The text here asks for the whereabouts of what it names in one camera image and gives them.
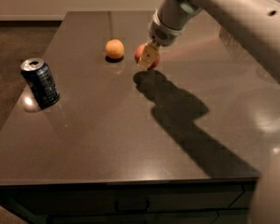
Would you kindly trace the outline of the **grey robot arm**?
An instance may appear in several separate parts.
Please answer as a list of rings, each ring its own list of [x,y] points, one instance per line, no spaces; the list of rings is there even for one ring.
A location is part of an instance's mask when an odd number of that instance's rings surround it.
[[[162,0],[135,60],[148,70],[200,10],[211,15],[280,84],[280,3],[274,0]],[[258,181],[249,224],[280,224],[280,151]]]

